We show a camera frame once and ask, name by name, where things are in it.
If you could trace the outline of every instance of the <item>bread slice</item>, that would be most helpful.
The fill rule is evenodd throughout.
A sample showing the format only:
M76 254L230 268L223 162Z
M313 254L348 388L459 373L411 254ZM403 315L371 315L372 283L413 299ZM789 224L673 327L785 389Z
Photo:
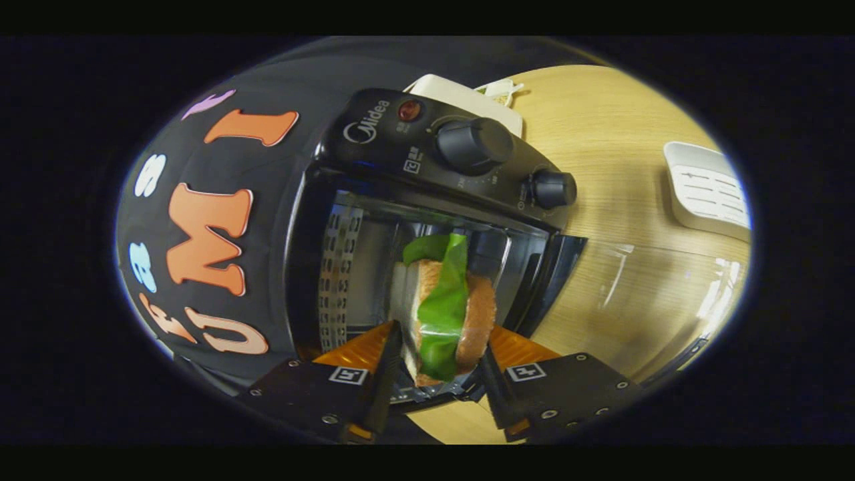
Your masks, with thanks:
M396 318L404 333L402 355L407 371L417 387L442 383L419 370L422 362L419 352L422 346L422 323L418 309L427 296L436 288L442 263L420 260L409 266L396 263L392 273L391 315ZM467 273L469 299L466 318L463 320L460 342L457 344L457 375L472 371L486 351L493 325L496 320L496 293L489 279Z

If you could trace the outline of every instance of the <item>white device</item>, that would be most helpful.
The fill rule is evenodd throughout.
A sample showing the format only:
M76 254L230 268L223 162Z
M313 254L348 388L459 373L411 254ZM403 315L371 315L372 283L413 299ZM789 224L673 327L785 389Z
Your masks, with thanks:
M486 95L487 87L491 87L489 95ZM522 116L508 107L510 97L519 87L514 86L510 79L502 79L479 87L485 91L485 93L481 93L438 75L427 74L405 88L404 92L445 102L480 117L492 118L501 122L512 134L522 138ZM503 93L507 98L506 104L500 104L496 101L496 98L499 98Z
M745 192L721 154L685 142L665 144L674 215L686 227L751 241Z

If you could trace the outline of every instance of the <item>letter sticker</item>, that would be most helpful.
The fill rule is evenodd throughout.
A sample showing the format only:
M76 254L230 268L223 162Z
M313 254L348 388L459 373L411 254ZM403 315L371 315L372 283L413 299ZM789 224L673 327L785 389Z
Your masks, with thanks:
M143 169L139 171L137 184L133 186L133 195L137 197L148 197L155 191L157 187L157 179L163 173L163 166L166 165L166 156L154 154L145 161Z
M232 97L232 95L234 95L235 92L236 92L236 90L232 89L232 90L222 94L220 97L217 97L215 93L212 93L210 95L210 97L199 102L198 104L193 105L187 111L187 113L185 113L184 116L181 117L181 120L183 121L184 119L186 119L187 117L189 117L193 114L197 114L199 112L205 112L208 109L213 109L217 105L222 104L223 101L226 100L227 98Z
M198 312L193 311L190 307L185 307L184 313L199 329L213 327L217 329L231 330L245 338L245 341L228 341L226 339L213 337L208 333L203 333L202 336L205 338L205 341L221 353L229 351L241 354L264 354L268 351L267 340L264 339L264 336L246 324L239 323L231 319L205 316L204 314L199 314Z
M226 269L210 267L241 254L240 247L220 237L212 227L232 237L246 232L250 221L252 192L240 189L233 194L190 190L181 182L169 201L169 217L190 237L166 252L166 266L176 284L204 282L226 288L234 295L246 293L244 271L236 264Z
M297 112L286 112L281 116L253 116L236 109L214 124L204 141L210 144L220 137L246 137L260 140L265 147L272 147L285 138L298 118Z
M151 274L151 258L145 244L142 242L139 244L131 243L127 255L131 258L131 270L133 270L133 275L139 283L145 285L149 292L157 292L155 277Z

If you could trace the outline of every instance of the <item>sandwich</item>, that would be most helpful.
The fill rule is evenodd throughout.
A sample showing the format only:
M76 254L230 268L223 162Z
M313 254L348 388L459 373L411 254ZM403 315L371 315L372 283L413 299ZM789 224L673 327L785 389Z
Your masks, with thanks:
M489 279L467 271L465 236L429 235L407 245L390 297L416 387L448 383L478 365L496 320L496 293Z

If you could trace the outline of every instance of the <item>red indicator light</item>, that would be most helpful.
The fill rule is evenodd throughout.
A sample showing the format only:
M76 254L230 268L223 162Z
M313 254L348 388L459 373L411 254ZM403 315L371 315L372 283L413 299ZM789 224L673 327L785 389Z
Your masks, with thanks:
M404 122L414 121L422 113L422 104L415 100L407 100L398 108L398 118Z

